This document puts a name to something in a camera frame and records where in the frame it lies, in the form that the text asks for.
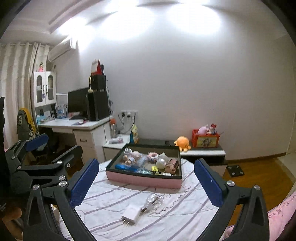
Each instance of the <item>computer monitor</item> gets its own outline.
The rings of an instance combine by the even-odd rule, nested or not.
[[[68,112],[81,112],[81,115],[73,116],[72,120],[87,120],[87,93],[89,87],[68,92]]]

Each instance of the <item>red basket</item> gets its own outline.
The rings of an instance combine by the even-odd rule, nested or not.
[[[215,135],[199,135],[199,129],[194,129],[192,131],[192,145],[196,148],[214,148],[218,146],[220,135],[216,133]]]

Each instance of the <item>white bedsheet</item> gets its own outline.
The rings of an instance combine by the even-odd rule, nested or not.
[[[149,188],[109,181],[105,168],[100,171],[83,203],[76,211],[99,240],[196,240],[216,214],[213,206],[194,174],[193,164],[182,159],[183,183],[181,189]],[[134,225],[123,224],[121,214],[130,204],[143,206],[150,193],[163,195],[162,206],[142,213]],[[63,235],[69,234],[62,218]]]

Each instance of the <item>computer case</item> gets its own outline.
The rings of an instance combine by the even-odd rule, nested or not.
[[[94,91],[87,94],[87,116],[89,121],[99,121],[109,116],[106,91]]]
[[[91,76],[91,88],[97,91],[106,91],[106,76],[104,74]]]

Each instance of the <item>baseboard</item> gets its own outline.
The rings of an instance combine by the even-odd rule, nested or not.
[[[286,155],[286,152],[271,155],[271,156],[259,156],[259,157],[255,157],[255,158],[227,160],[227,162],[228,162],[228,165],[230,165],[230,164],[236,164],[236,163],[242,163],[242,162],[261,161],[261,160],[266,160],[266,159],[273,159],[273,158],[277,158],[277,157],[284,156],[284,155]]]

